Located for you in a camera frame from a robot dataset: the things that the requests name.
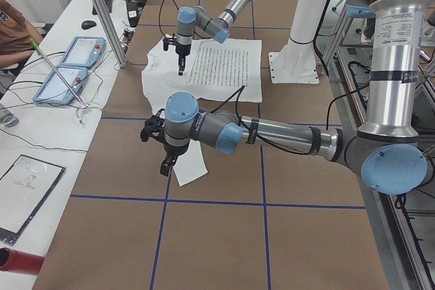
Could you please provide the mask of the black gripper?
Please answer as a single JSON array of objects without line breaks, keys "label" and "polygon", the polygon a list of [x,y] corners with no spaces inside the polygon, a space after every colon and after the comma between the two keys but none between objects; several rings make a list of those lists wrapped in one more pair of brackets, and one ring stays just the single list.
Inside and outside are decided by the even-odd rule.
[{"label": "black gripper", "polygon": [[168,36],[164,37],[162,41],[163,41],[164,51],[167,51],[170,45],[175,46],[175,52],[179,55],[178,75],[182,76],[186,68],[186,56],[190,55],[191,52],[191,36],[177,33],[172,37],[168,37]]},{"label": "black gripper", "polygon": [[176,165],[177,158],[187,152],[189,141],[182,141],[177,145],[172,145],[165,139],[164,118],[160,116],[163,111],[164,109],[158,110],[156,115],[145,121],[140,132],[140,139],[147,142],[149,138],[153,138],[164,145],[167,155],[160,165],[160,174],[168,177],[174,165]]}]

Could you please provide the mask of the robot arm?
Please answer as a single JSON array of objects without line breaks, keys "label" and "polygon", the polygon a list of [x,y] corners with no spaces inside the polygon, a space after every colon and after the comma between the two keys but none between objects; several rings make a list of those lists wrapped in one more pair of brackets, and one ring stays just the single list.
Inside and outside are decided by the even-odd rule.
[{"label": "robot arm", "polygon": [[201,6],[180,7],[178,9],[177,32],[172,37],[163,38],[163,50],[175,46],[178,55],[178,75],[186,68],[186,57],[190,55],[196,29],[200,29],[218,43],[224,43],[230,35],[230,28],[243,9],[253,0],[230,0],[217,18],[210,17]]},{"label": "robot arm", "polygon": [[418,147],[412,126],[419,81],[419,42],[430,0],[347,0],[352,17],[375,21],[367,111],[358,128],[314,126],[207,111],[187,92],[171,95],[165,108],[145,122],[142,141],[155,139],[169,175],[192,141],[232,154],[240,143],[268,145],[299,156],[322,156],[355,173],[382,194],[401,195],[434,180],[434,161]]}]

